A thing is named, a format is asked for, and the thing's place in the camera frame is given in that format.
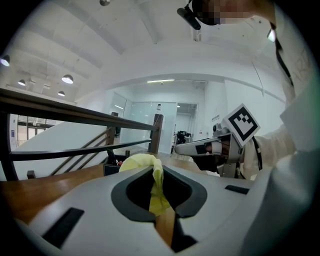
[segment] yellow rag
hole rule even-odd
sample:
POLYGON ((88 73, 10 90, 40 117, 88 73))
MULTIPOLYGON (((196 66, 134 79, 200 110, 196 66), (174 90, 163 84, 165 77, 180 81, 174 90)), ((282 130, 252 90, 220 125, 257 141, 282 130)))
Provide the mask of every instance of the yellow rag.
POLYGON ((159 216, 170 207, 162 188, 164 181, 164 170, 162 168, 161 161, 156 159, 154 155, 135 154, 123 162, 119 171, 123 172, 130 169, 147 166, 153 166, 152 175, 154 178, 154 184, 151 189, 149 212, 153 213, 155 216, 159 216))

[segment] wooden table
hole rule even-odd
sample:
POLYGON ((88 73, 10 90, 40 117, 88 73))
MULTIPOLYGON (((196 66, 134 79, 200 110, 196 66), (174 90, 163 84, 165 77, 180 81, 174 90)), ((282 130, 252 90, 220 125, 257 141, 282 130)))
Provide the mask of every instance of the wooden table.
MULTIPOLYGON (((148 153, 159 158, 163 165, 171 165, 191 172, 207 174, 199 170, 194 162, 173 159, 148 153)), ((29 224, 45 206, 54 202, 78 185, 104 176, 104 166, 99 164, 82 170, 60 175, 20 181, 0 182, 0 191, 6 199, 12 215, 29 224)), ((156 217, 156 230, 168 246, 171 246, 175 223, 175 212, 172 208, 156 217)))

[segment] window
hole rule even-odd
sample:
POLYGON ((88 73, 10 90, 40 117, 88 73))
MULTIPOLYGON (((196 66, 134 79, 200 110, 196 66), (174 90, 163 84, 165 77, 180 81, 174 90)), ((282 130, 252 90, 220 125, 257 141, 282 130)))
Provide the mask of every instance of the window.
POLYGON ((56 120, 19 115, 18 116, 18 131, 17 144, 18 147, 30 140, 34 136, 44 132, 46 129, 56 125, 56 120))

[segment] ceiling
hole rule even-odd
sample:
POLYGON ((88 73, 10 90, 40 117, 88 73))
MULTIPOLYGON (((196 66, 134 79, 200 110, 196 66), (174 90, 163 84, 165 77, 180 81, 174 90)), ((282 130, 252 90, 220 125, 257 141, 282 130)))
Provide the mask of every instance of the ceiling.
POLYGON ((73 102, 79 88, 88 86, 106 65, 117 63, 136 47, 164 40, 218 45, 268 66, 276 62, 275 46, 267 39, 267 20, 201 24, 197 33, 177 15, 185 5, 186 0, 111 0, 108 6, 99 0, 43 1, 12 39, 7 50, 11 65, 1 70, 2 76, 7 85, 53 98, 64 91, 64 100, 73 102), (62 82, 66 74, 73 76, 73 84, 62 82), (26 87, 18 85, 20 79, 27 81, 26 87))

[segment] white robotic hand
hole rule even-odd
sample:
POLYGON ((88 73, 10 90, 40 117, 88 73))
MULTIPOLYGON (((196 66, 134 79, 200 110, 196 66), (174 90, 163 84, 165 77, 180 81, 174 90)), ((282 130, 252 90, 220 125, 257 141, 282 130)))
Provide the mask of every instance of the white robotic hand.
POLYGON ((202 170, 203 164, 200 164, 199 161, 202 157, 211 156, 211 166, 205 169, 213 169, 221 177, 234 178, 240 172, 239 162, 244 145, 251 139, 255 141, 254 135, 260 126, 243 104, 229 113, 223 119, 222 124, 224 127, 220 123, 213 126, 212 138, 179 144, 174 150, 177 154, 191 156, 199 168, 202 167, 202 170))

